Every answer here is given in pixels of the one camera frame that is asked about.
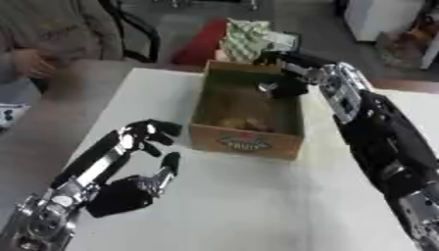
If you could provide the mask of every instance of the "person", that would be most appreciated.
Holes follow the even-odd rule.
[[[119,31],[98,0],[0,1],[0,83],[28,77],[44,91],[78,59],[122,59]]]

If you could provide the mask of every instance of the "white table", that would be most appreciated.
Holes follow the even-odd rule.
[[[197,74],[134,70],[73,155],[133,121],[187,125],[200,81]],[[439,123],[420,110],[436,96],[386,93],[439,149]],[[321,96],[313,89],[303,103],[306,139],[297,161],[193,151],[186,131],[167,149],[183,156],[168,193],[128,214],[95,220],[84,213],[68,251],[415,250],[352,159]],[[116,178],[151,173],[159,163],[135,155]]]

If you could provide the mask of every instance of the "robotic fingertip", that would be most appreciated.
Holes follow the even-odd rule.
[[[163,159],[162,162],[162,167],[169,167],[171,169],[171,171],[173,172],[173,174],[175,176],[178,175],[178,165],[180,162],[180,154],[177,152],[171,152],[169,153],[167,156],[165,156],[165,158]]]

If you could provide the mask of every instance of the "silver metal part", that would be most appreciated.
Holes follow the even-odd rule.
[[[78,213],[60,217],[59,208],[48,203],[32,195],[16,208],[0,235],[2,251],[65,250],[74,236]]]
[[[99,189],[93,180],[124,152],[124,147],[118,144],[81,176],[72,176],[56,190],[49,189],[43,198],[29,197],[17,207],[3,229],[1,250],[6,247],[5,251],[65,250],[74,236],[80,205],[90,200]]]
[[[321,80],[324,79],[325,72],[322,69],[303,68],[286,62],[282,63],[282,68],[289,72],[301,75],[303,77],[303,81],[306,81],[309,84],[320,84]]]
[[[160,198],[165,193],[165,188],[174,178],[175,175],[170,172],[169,167],[162,167],[151,177],[141,177],[138,187],[141,190],[148,191],[152,197]]]
[[[403,214],[410,223],[412,238],[423,251],[439,250],[439,183],[400,199]]]
[[[342,124],[351,122],[358,114],[361,90],[372,90],[365,76],[346,63],[327,65],[319,75],[319,88]]]
[[[261,82],[258,84],[258,90],[264,93],[267,98],[272,98],[272,92],[278,87],[277,82]]]

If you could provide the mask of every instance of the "gray sweatshirt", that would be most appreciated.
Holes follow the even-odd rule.
[[[11,52],[20,48],[62,62],[122,58],[119,31],[98,0],[0,0],[0,83],[18,77]]]

